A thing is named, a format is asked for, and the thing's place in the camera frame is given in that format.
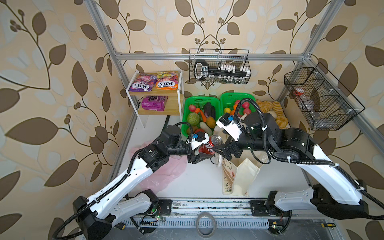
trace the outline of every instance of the cable tie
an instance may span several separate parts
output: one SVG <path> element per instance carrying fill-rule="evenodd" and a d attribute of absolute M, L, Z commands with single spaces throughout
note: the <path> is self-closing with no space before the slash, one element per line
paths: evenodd
<path fill-rule="evenodd" d="M 365 190 L 365 188 L 363 188 L 362 186 L 359 186 L 360 188 L 359 189 L 356 189 L 357 191 L 363 191 Z"/>

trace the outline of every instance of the lemon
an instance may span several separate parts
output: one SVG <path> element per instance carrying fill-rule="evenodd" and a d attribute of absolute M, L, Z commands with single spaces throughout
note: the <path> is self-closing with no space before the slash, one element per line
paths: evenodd
<path fill-rule="evenodd" d="M 230 113 L 231 109 L 230 108 L 224 108 L 224 113 Z"/>

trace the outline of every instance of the orange candy bag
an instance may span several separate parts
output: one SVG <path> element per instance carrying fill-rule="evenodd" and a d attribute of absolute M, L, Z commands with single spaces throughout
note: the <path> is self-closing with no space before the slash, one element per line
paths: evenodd
<path fill-rule="evenodd" d="M 157 73 L 157 89 L 174 90 L 179 85 L 177 71 L 166 71 Z"/>

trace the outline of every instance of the red soda can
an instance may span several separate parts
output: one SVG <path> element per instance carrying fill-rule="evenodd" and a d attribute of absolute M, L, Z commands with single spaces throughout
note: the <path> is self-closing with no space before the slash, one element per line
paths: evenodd
<path fill-rule="evenodd" d="M 212 135 L 209 138 L 209 141 L 199 148 L 199 152 L 214 155 L 215 151 L 213 151 L 212 148 L 214 146 L 220 145 L 222 143 L 223 143 L 223 139 L 221 139 L 221 137 L 219 135 Z"/>

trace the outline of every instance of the pink plastic bag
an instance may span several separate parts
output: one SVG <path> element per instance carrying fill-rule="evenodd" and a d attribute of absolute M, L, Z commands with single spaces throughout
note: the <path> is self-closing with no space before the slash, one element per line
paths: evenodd
<path fill-rule="evenodd" d="M 133 147 L 130 151 L 130 157 L 140 148 L 148 146 L 151 142 L 144 143 L 140 147 Z M 155 194 L 165 189 L 169 183 L 178 178 L 187 167 L 187 156 L 182 156 L 180 159 L 170 156 L 169 161 L 160 167 L 151 176 L 147 177 L 139 183 L 143 190 L 151 189 Z"/>

